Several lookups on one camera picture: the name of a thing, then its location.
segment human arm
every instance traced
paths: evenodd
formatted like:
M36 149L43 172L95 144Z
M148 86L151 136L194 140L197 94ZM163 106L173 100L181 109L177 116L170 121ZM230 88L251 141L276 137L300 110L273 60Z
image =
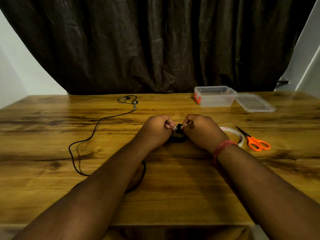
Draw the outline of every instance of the human arm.
M25 227L14 240L102 239L121 198L147 154L164 144L175 124L150 117L132 141Z
M211 154L227 135L210 117L188 115L182 130ZM236 145L217 157L271 239L319 239L320 205Z

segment brown curtain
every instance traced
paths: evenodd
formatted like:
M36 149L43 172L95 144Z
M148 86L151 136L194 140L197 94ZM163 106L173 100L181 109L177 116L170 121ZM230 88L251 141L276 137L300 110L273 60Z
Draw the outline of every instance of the brown curtain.
M70 94L270 91L316 0L0 0Z

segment scissors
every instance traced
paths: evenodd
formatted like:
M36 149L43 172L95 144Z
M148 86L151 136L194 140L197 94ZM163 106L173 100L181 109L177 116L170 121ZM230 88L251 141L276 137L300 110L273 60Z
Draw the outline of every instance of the scissors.
M245 133L242 129L240 129L237 126L236 126L236 128L247 138L248 147L251 150L254 150L255 152L259 152L261 150L269 150L269 149L271 149L271 146L268 143L266 143L265 141L262 141L262 140L254 138L253 136L250 136L249 134Z

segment red thread bracelet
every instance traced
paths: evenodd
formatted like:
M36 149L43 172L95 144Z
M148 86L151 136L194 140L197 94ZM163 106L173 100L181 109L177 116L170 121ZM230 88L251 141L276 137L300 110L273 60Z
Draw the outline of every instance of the red thread bracelet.
M218 155L223 151L223 149L225 149L226 147L230 146L230 145L237 145L239 146L237 143L233 142L232 140L224 140L222 141L218 146L217 146L217 149L214 151L214 154L213 154L213 163L216 164L217 162L217 157Z

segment wooden tabletop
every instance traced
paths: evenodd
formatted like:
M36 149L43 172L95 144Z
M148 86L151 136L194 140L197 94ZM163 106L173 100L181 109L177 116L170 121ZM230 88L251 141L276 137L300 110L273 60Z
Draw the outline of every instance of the wooden tabletop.
M187 114L202 114L271 144L262 152L246 143L243 148L320 203L320 100L304 93L257 94L277 110L247 113L236 101L201 108L190 93L138 94L135 112L104 121L78 153L76 145L72 150L82 159L82 171L92 173L149 116L169 114L180 123ZM72 166L68 146L88 138L100 118L132 110L117 103L119 97L29 96L0 110L0 224L28 224L84 179ZM253 223L228 178L192 142L165 144L145 161L145 178L124 196L113 225Z

